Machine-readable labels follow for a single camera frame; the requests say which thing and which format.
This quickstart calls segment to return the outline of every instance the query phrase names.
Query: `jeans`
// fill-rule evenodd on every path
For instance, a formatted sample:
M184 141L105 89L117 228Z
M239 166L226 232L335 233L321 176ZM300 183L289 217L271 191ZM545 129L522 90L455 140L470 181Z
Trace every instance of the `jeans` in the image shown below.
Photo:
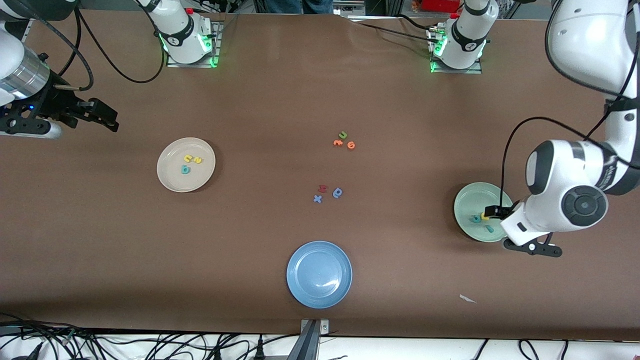
M269 13L333 13L332 0L264 0Z

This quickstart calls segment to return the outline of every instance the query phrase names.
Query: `black circular cap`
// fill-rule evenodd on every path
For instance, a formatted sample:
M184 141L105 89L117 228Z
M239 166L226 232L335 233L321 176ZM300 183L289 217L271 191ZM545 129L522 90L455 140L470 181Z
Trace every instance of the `black circular cap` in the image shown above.
M564 193L562 211L573 225L591 226L607 212L607 201L604 193L597 188L576 186Z

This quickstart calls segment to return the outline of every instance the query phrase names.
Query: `beige plate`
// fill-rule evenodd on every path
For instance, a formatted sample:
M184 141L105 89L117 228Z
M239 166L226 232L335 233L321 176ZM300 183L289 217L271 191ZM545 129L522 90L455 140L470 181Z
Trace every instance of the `beige plate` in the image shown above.
M187 163L185 155L202 158L202 162L196 164L191 160ZM187 165L190 171L182 173L182 166ZM207 181L213 175L216 168L216 155L211 146L198 138L182 138L167 146L160 158L158 158L158 179L164 187L173 192L192 192Z

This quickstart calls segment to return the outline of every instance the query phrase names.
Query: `red box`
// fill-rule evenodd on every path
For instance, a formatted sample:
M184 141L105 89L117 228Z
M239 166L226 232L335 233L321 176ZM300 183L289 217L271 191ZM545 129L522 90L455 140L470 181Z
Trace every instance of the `red box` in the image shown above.
M422 0L420 8L428 12L454 13L458 11L460 0Z

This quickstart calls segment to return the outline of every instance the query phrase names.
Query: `brown table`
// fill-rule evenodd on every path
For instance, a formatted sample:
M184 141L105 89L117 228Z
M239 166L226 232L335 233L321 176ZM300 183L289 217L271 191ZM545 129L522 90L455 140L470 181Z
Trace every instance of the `brown table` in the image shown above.
M123 71L159 61L138 12L84 11ZM82 122L57 141L0 138L0 309L86 327L296 332L329 318L341 335L637 339L640 192L610 197L592 229L557 234L559 259L464 236L452 215L467 183L498 183L506 138L535 115L583 131L599 94L556 74L546 22L498 21L481 76L431 74L424 44L332 15L241 15L217 69L165 69L135 85L85 36L81 50L118 133ZM398 20L376 24L420 33ZM73 19L56 24L70 38ZM37 24L29 46L53 69L69 49ZM85 84L76 61L66 76ZM346 131L357 148L334 148ZM160 152L185 136L216 151L200 191L172 193ZM531 124L516 135L506 191L527 194L528 154L571 134ZM319 184L339 199L312 202ZM353 286L313 310L289 293L302 244L336 243ZM474 299L465 302L459 295Z

